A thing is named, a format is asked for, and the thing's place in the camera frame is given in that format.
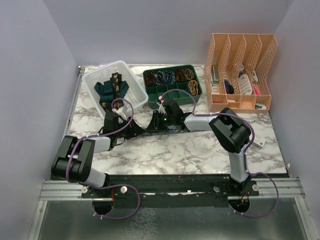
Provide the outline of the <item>grey blue floral tie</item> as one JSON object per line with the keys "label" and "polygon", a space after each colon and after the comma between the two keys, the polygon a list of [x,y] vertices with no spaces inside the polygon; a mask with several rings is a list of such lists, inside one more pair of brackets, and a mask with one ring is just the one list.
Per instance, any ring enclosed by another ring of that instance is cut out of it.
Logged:
{"label": "grey blue floral tie", "polygon": [[145,130],[145,133],[143,133],[142,137],[152,137],[152,136],[162,136],[162,135],[172,135],[172,134],[178,134],[182,133],[183,131],[173,125],[166,126],[164,129],[149,129]]}

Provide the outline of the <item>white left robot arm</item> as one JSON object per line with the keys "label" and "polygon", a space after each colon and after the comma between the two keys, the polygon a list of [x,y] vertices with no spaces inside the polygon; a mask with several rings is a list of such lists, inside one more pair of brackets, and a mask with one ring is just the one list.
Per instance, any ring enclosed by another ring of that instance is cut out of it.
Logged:
{"label": "white left robot arm", "polygon": [[107,152],[116,147],[118,139],[129,140],[145,133],[131,116],[124,119],[115,112],[108,112],[104,117],[104,125],[96,134],[84,139],[66,135],[58,148],[51,165],[51,176],[93,186],[97,196],[106,197],[111,186],[106,182],[107,175],[92,168],[93,156]]}

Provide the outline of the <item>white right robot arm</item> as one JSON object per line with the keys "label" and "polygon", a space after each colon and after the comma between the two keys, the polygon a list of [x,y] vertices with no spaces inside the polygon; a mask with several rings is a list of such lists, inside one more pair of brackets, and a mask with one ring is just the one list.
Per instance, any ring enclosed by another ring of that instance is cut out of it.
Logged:
{"label": "white right robot arm", "polygon": [[250,178],[246,151],[255,138],[252,126],[226,107],[220,112],[195,114],[184,112],[173,99],[162,103],[162,110],[154,110],[146,128],[147,133],[160,133],[170,128],[180,132],[213,131],[220,145],[228,152],[230,162],[229,189],[240,196],[248,189]]}

